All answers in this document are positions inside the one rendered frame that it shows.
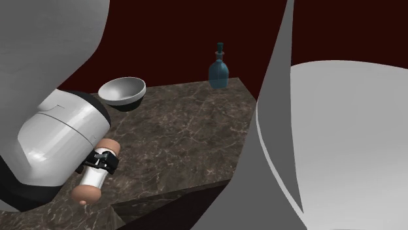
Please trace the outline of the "white cylinder with tan ends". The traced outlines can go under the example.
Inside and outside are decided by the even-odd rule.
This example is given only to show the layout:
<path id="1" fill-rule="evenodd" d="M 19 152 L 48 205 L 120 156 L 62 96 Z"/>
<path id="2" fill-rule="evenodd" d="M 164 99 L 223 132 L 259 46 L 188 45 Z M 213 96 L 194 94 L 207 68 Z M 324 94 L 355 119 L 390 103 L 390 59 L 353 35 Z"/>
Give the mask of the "white cylinder with tan ends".
<path id="1" fill-rule="evenodd" d="M 121 146 L 118 142 L 112 139 L 101 139 L 93 149 L 101 154 L 104 151 L 112 152 L 117 158 L 120 153 Z M 85 166 L 84 175 L 79 185 L 72 192 L 72 199 L 80 205 L 90 205 L 100 200 L 102 192 L 101 187 L 109 174 L 106 170 L 95 169 Z"/>

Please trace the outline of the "white bowl with black outside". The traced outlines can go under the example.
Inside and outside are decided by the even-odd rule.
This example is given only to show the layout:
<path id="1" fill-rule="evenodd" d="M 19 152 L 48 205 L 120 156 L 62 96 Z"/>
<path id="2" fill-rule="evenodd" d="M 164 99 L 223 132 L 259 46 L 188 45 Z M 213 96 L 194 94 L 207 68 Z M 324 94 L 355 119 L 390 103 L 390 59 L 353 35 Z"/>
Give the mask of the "white bowl with black outside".
<path id="1" fill-rule="evenodd" d="M 103 84 L 98 96 L 110 107 L 120 112 L 138 108 L 146 93 L 146 83 L 136 77 L 121 77 Z"/>

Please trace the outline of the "blue glass bottle with stopper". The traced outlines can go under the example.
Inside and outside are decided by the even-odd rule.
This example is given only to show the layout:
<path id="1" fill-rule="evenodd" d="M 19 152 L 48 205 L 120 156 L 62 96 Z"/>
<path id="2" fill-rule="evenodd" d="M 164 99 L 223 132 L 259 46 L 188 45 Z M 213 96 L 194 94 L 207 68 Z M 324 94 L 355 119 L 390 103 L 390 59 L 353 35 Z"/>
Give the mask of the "blue glass bottle with stopper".
<path id="1" fill-rule="evenodd" d="M 226 88 L 228 86 L 229 70 L 223 62 L 224 43 L 217 43 L 216 61 L 209 67 L 209 84 L 213 89 Z"/>

